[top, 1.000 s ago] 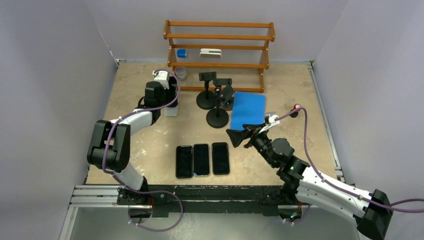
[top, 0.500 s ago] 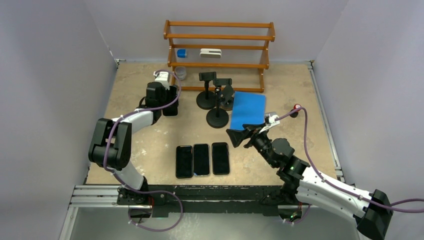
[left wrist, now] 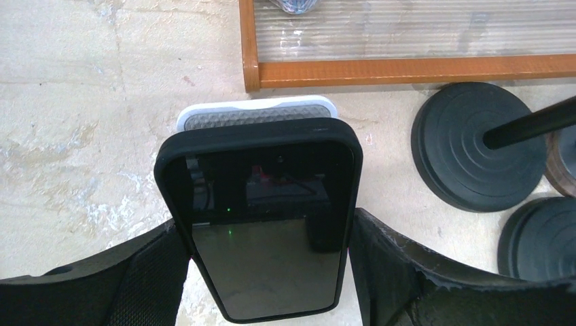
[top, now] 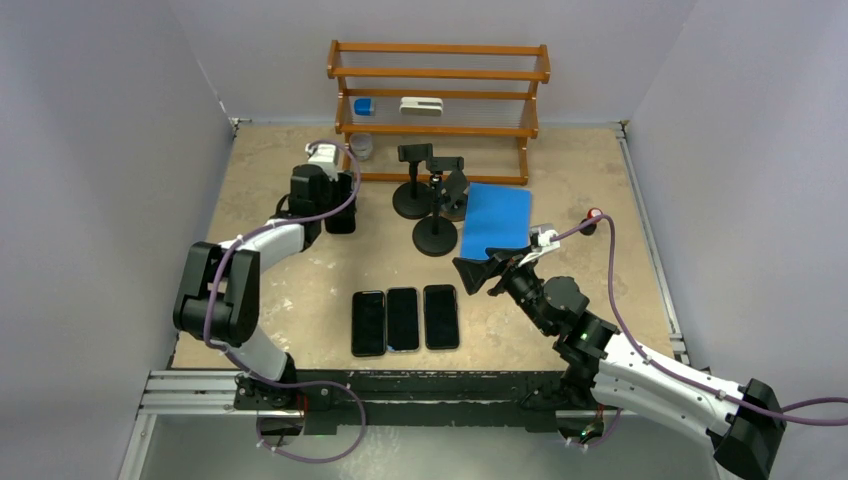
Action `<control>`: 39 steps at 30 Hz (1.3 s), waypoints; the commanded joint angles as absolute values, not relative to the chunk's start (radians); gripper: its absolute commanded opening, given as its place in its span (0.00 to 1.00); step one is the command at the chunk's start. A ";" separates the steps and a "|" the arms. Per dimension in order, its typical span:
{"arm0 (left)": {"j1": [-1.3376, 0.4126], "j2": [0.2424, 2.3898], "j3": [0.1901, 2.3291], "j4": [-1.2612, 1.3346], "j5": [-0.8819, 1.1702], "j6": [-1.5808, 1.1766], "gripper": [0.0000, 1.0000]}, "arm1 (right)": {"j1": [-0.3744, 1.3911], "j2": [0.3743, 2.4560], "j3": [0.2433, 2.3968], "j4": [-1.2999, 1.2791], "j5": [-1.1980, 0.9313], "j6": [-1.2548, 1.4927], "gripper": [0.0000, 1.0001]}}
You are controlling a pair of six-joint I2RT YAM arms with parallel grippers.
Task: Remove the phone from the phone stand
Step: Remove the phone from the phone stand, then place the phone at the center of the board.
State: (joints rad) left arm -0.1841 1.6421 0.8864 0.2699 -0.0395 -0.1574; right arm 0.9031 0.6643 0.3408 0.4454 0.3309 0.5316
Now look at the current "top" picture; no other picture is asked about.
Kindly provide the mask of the black smartphone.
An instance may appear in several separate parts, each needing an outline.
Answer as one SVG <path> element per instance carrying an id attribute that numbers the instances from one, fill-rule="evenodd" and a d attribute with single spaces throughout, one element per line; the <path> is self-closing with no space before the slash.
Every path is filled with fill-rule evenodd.
<path id="1" fill-rule="evenodd" d="M 386 305 L 382 291 L 360 291 L 352 296 L 351 353 L 375 357 L 386 352 Z"/>

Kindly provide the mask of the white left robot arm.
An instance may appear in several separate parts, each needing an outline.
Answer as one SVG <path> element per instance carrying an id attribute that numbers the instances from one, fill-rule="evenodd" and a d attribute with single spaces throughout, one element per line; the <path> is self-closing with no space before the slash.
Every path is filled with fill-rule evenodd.
<path id="1" fill-rule="evenodd" d="M 298 165 L 289 192 L 265 224 L 230 241 L 196 242 L 188 250 L 174 327 L 223 354 L 244 373 L 244 389 L 256 391 L 272 408 L 289 407 L 312 384 L 298 381 L 289 354 L 259 326 L 261 276 L 309 249 L 322 232 L 353 232 L 360 186 L 359 173 Z"/>

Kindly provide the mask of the black round-base phone stand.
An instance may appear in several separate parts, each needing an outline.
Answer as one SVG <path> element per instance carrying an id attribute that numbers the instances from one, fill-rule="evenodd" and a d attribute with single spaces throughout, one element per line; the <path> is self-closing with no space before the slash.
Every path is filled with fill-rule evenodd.
<path id="1" fill-rule="evenodd" d="M 433 145 L 407 144 L 397 147 L 398 161 L 408 165 L 409 179 L 394 192 L 392 206 L 405 219 L 418 220 L 431 213 L 431 188 L 418 181 L 418 167 L 433 157 Z"/>

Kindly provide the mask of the black phone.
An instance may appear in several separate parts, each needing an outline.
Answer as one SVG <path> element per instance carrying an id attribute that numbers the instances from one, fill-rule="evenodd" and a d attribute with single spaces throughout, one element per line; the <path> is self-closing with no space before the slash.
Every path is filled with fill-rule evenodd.
<path id="1" fill-rule="evenodd" d="M 413 287 L 389 289 L 386 293 L 387 348 L 411 352 L 420 346 L 418 292 Z"/>
<path id="2" fill-rule="evenodd" d="M 429 350 L 459 347 L 457 296 L 453 285 L 424 288 L 424 324 L 425 344 Z"/>
<path id="3" fill-rule="evenodd" d="M 343 171 L 335 181 L 330 182 L 331 203 L 333 210 L 344 203 L 353 192 L 355 177 L 351 171 Z M 356 229 L 356 199 L 353 199 L 342 211 L 324 219 L 325 230 L 330 234 L 352 234 Z"/>

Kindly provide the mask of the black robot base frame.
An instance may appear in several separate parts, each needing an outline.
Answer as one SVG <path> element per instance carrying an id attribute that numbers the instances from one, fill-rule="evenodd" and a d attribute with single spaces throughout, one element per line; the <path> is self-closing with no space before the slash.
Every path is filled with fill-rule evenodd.
<path id="1" fill-rule="evenodd" d="M 277 389 L 235 370 L 152 372 L 140 409 L 159 415 L 271 417 L 307 435 L 341 426 L 519 427 L 576 430 L 595 416 L 588 391 L 560 371 L 300 369 L 302 386 Z"/>

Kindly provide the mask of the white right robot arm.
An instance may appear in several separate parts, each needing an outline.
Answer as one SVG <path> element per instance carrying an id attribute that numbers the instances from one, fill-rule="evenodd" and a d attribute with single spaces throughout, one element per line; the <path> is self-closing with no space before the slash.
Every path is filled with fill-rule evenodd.
<path id="1" fill-rule="evenodd" d="M 623 328 L 589 310 L 572 277 L 539 278 L 527 248 L 492 249 L 488 255 L 452 264 L 468 294 L 494 280 L 488 295 L 508 294 L 553 338 L 553 350 L 568 365 L 561 392 L 569 404 L 584 407 L 595 400 L 632 411 L 696 441 L 741 479 L 769 478 L 786 430 L 769 385 L 724 380 L 631 341 Z"/>

